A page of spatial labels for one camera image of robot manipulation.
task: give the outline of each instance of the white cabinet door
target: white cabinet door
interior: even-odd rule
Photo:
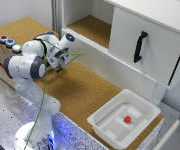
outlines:
[[[148,36],[142,40],[139,54],[142,59],[134,63],[137,41],[142,31]],[[180,34],[116,7],[109,53],[168,85],[180,57]]]

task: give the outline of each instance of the cork surface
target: cork surface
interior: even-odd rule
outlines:
[[[67,26],[79,34],[95,41],[96,43],[109,48],[111,25],[93,16],[88,16]]]
[[[81,22],[84,22],[85,24],[85,20],[87,20],[88,23],[88,21],[91,22],[96,19],[92,16],[89,16],[83,21],[81,20]],[[107,41],[105,35],[107,33],[104,33],[106,30],[103,30],[103,28],[110,30],[111,27],[103,22],[100,25],[94,25],[99,24],[99,22],[99,20],[97,20],[97,22],[93,22],[90,28],[88,27],[88,24],[86,24],[86,26],[83,26],[83,29],[85,30],[81,29],[81,31],[86,32],[88,29],[89,31],[86,33],[89,33],[89,35],[92,34],[93,38],[102,39],[101,41]],[[14,39],[17,44],[23,45],[25,42],[32,40],[36,35],[46,31],[51,30],[36,22],[35,20],[26,17],[0,27],[0,36],[8,35],[9,38]],[[42,89],[44,88],[44,78],[35,82]],[[60,111],[93,137],[98,139],[105,146],[107,146],[110,150],[113,148],[94,133],[92,126],[87,122],[87,118],[106,102],[116,96],[119,92],[121,92],[121,89],[112,85],[108,81],[104,80],[100,76],[96,75],[75,61],[73,61],[64,71],[60,72],[59,74],[54,70],[48,72],[46,93],[52,95],[61,102]],[[128,150],[136,149],[162,120],[162,118],[163,116],[159,115],[129,146]]]
[[[31,41],[35,36],[47,31],[52,30],[30,17],[25,17],[0,27],[0,36],[7,35],[9,39],[15,40],[16,44],[22,46],[25,42]]]

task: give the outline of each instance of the brown countertop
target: brown countertop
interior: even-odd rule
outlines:
[[[17,44],[23,45],[46,31],[52,30],[26,17],[0,27],[0,36],[7,35]],[[44,88],[44,78],[36,83]],[[48,72],[46,93],[61,102],[60,111],[109,149],[113,148],[94,133],[92,126],[87,123],[87,118],[120,91],[121,89],[75,61],[59,74],[54,70]],[[162,119],[163,116],[159,115],[127,150],[136,149]]]

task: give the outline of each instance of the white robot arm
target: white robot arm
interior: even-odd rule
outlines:
[[[22,49],[23,56],[9,56],[3,63],[7,75],[15,81],[14,88],[19,96],[37,108],[41,106],[44,92],[33,80],[40,79],[45,74],[46,66],[42,59],[44,54],[51,66],[57,71],[59,71],[59,65],[64,67],[71,60],[70,54],[66,54],[55,48],[52,44],[40,39],[47,40],[66,52],[68,52],[70,43],[74,41],[74,37],[70,34],[66,34],[62,40],[59,41],[54,33],[47,32],[35,37],[33,41],[26,42]],[[53,130],[52,115],[59,112],[60,102],[46,93],[44,99],[45,102],[43,103],[41,113],[37,124],[34,126],[26,150],[45,150],[46,148],[39,146],[39,143],[45,143],[48,135],[50,135]],[[26,144],[25,140],[29,138],[30,133],[31,130],[18,145],[15,145],[15,150],[24,149]],[[56,149],[54,141],[51,145],[44,144],[44,146],[48,147],[48,150]]]

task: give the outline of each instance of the cabinet handle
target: cabinet handle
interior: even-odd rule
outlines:
[[[135,54],[134,54],[134,63],[137,63],[142,58],[139,54],[141,52],[141,46],[142,46],[143,39],[147,36],[148,36],[148,33],[144,32],[144,31],[141,32],[141,35],[139,36],[139,39],[137,41],[137,46],[136,46],[136,50],[135,50]]]

